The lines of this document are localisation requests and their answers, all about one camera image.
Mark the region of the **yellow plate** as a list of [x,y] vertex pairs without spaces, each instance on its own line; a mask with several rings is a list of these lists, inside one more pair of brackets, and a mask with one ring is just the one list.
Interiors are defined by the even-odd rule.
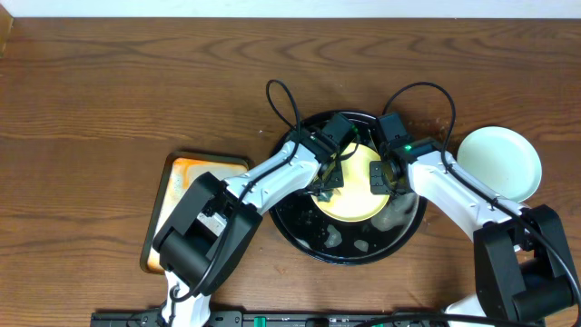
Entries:
[[388,194],[373,194],[369,184],[369,164],[380,159],[378,153],[366,145],[351,143],[343,152],[355,154],[341,162],[343,186],[327,193],[328,200],[312,195],[315,205],[331,218],[345,223],[367,220],[377,214],[389,201]]

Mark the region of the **light blue plate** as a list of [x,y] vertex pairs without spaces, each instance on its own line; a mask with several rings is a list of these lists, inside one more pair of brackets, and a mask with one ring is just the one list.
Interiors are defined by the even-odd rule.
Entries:
[[534,146],[505,127],[487,126],[470,133],[458,148],[457,162],[480,182],[518,203],[531,197],[542,179]]

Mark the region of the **green yellow sponge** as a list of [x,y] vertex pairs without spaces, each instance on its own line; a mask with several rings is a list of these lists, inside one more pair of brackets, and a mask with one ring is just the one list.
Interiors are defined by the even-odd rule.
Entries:
[[334,194],[334,189],[320,189],[316,194],[316,198],[319,202],[329,203]]

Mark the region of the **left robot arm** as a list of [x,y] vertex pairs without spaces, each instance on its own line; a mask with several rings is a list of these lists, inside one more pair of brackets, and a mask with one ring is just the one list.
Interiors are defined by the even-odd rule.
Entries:
[[210,297],[230,277],[271,207],[324,183],[358,129],[336,113],[318,131],[296,125],[270,159],[246,173],[198,176],[153,237],[168,282],[160,326],[202,326]]

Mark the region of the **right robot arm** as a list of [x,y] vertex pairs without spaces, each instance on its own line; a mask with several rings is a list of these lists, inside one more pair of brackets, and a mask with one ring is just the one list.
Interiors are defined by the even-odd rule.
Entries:
[[435,204],[474,246],[476,291],[445,310],[451,326],[540,326],[580,305],[580,285],[558,214],[495,193],[434,139],[419,141],[396,113],[377,118],[380,160],[373,193],[409,193]]

